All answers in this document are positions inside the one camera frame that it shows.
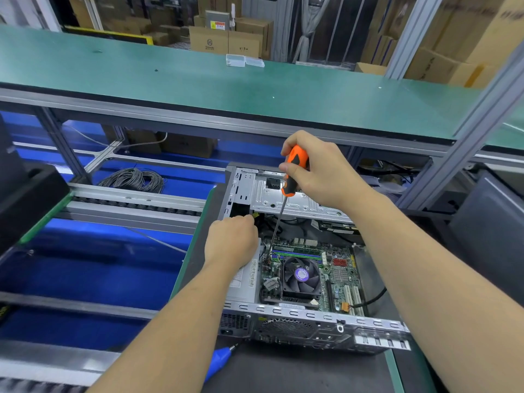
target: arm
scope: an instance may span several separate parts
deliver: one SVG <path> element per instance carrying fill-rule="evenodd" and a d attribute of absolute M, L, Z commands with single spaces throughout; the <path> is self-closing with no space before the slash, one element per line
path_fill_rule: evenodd
<path fill-rule="evenodd" d="M 151 320 L 89 393 L 200 392 L 227 289 L 257 243 L 251 215 L 213 222 L 200 273 Z"/>
<path fill-rule="evenodd" d="M 400 314 L 449 391 L 522 391 L 524 309 L 370 188 L 335 144 L 299 131 L 285 141 L 282 155 L 297 143 L 308 152 L 311 171 L 288 163 L 280 168 L 315 201 L 355 222 Z"/>

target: blue electric screwdriver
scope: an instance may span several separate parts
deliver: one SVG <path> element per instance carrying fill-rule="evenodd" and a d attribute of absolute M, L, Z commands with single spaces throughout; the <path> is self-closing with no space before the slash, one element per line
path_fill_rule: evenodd
<path fill-rule="evenodd" d="M 213 352 L 213 357 L 211 357 L 211 364 L 209 364 L 209 369 L 207 370 L 206 379 L 204 383 L 207 382 L 209 378 L 215 375 L 215 372 L 221 370 L 227 361 L 231 357 L 231 352 L 236 349 L 239 344 L 235 344 L 231 347 L 223 347 L 222 349 L 217 349 Z"/>

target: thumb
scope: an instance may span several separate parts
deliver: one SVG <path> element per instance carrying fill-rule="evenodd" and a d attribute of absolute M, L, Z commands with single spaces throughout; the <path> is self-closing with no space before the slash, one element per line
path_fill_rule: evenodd
<path fill-rule="evenodd" d="M 306 171 L 299 165 L 292 164 L 290 162 L 283 162 L 278 166 L 281 171 L 284 171 L 287 175 L 295 179 L 300 187 L 303 187 L 303 184 L 308 179 L 308 175 L 311 173 Z"/>

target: coil of gray cable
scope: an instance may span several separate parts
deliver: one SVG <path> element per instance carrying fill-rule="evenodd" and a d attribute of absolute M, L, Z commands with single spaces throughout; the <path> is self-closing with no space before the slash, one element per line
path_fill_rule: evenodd
<path fill-rule="evenodd" d="M 140 171 L 138 168 L 125 168 L 101 180 L 98 186 L 161 193 L 164 186 L 164 179 L 155 171 Z"/>

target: motherboard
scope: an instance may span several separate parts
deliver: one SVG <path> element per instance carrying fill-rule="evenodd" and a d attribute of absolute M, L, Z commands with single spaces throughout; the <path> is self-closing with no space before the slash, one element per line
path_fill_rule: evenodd
<path fill-rule="evenodd" d="M 316 240 L 264 241 L 260 254 L 260 303 L 296 309 L 365 315 L 363 292 L 351 246 Z"/>

